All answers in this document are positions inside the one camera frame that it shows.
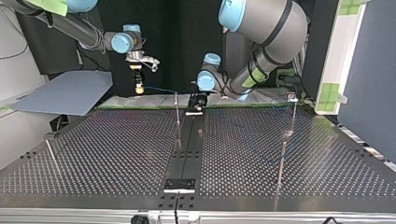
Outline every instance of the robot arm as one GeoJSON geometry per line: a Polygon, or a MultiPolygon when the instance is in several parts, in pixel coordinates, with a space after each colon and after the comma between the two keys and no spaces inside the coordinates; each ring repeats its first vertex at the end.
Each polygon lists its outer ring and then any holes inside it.
{"type": "MultiPolygon", "coordinates": [[[[89,50],[114,50],[117,53],[126,54],[126,61],[131,63],[131,69],[135,71],[136,92],[143,93],[143,78],[141,69],[143,65],[149,67],[152,72],[158,70],[159,61],[146,56],[143,51],[143,45],[146,39],[142,38],[140,26],[136,24],[126,24],[123,26],[123,32],[104,32],[71,14],[65,17],[48,13],[39,7],[36,7],[23,0],[2,0],[4,4],[14,8],[22,15],[36,17],[48,25],[49,28],[55,28],[66,35],[76,39],[84,49],[89,50]]],[[[75,3],[69,7],[71,12],[80,12],[91,10],[97,3],[97,0],[69,0],[69,3],[75,3]]]]}
{"type": "Polygon", "coordinates": [[[247,66],[233,79],[203,68],[197,84],[203,91],[218,91],[242,101],[256,84],[300,52],[307,33],[306,16],[292,0],[223,0],[219,22],[260,47],[252,51],[247,66]]]}

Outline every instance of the blue joint cap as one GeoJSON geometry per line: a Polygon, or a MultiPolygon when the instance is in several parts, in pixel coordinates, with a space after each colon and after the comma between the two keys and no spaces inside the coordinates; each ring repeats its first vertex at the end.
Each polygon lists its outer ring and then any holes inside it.
{"type": "Polygon", "coordinates": [[[223,0],[219,12],[219,22],[232,32],[239,30],[245,15],[247,0],[223,0]]]}
{"type": "Polygon", "coordinates": [[[138,32],[142,33],[140,26],[137,24],[125,24],[123,25],[123,31],[133,31],[133,32],[138,32]]]}
{"type": "Polygon", "coordinates": [[[67,0],[67,11],[70,13],[91,11],[98,0],[67,0]]]}
{"type": "Polygon", "coordinates": [[[201,71],[198,74],[197,84],[202,91],[213,91],[216,87],[215,77],[208,71],[201,71]]]}
{"type": "Polygon", "coordinates": [[[134,48],[134,40],[130,35],[118,33],[111,39],[111,47],[117,53],[127,53],[134,48]]]}
{"type": "Polygon", "coordinates": [[[220,58],[220,56],[217,55],[217,54],[214,54],[214,53],[207,53],[207,54],[205,55],[204,62],[206,62],[206,63],[211,63],[211,64],[214,64],[214,65],[220,65],[220,63],[221,63],[221,58],[220,58]]]}
{"type": "Polygon", "coordinates": [[[242,101],[242,102],[246,101],[246,99],[248,98],[248,94],[245,94],[245,93],[248,93],[248,92],[250,92],[250,90],[244,91],[244,95],[239,97],[238,101],[242,101]]]}

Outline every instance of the perforated metal table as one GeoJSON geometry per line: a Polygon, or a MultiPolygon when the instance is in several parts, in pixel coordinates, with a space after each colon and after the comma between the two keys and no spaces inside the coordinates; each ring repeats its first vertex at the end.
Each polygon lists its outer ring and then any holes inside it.
{"type": "Polygon", "coordinates": [[[396,174],[304,108],[96,111],[49,145],[0,172],[0,208],[396,213],[396,174]]]}

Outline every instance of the metal clamp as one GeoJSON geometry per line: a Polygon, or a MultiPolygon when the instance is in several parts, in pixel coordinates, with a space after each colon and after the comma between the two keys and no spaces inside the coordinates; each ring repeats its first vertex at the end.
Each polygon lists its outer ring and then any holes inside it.
{"type": "Polygon", "coordinates": [[[147,66],[148,68],[151,69],[151,72],[155,73],[158,71],[158,64],[160,64],[160,61],[157,59],[150,57],[150,56],[145,56],[143,50],[135,50],[135,51],[130,51],[127,54],[126,61],[130,63],[142,63],[143,65],[147,66]]]}

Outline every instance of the white wall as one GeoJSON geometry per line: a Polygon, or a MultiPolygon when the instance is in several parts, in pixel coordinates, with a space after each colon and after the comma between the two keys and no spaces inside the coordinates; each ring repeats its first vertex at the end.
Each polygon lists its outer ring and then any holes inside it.
{"type": "MultiPolygon", "coordinates": [[[[1,4],[0,8],[20,28],[15,15],[1,4]]],[[[0,11],[0,58],[19,53],[25,46],[24,37],[0,11]]],[[[43,136],[50,132],[49,122],[56,116],[12,111],[5,107],[43,85],[44,80],[30,50],[15,58],[0,60],[0,170],[39,145],[43,136]]]]}
{"type": "MultiPolygon", "coordinates": [[[[13,12],[1,5],[0,8],[19,27],[13,12]]],[[[9,24],[0,11],[0,58],[19,53],[25,46],[24,37],[9,24]]],[[[6,99],[34,90],[44,83],[44,77],[40,75],[29,49],[18,57],[0,60],[0,107],[6,99]]]]}

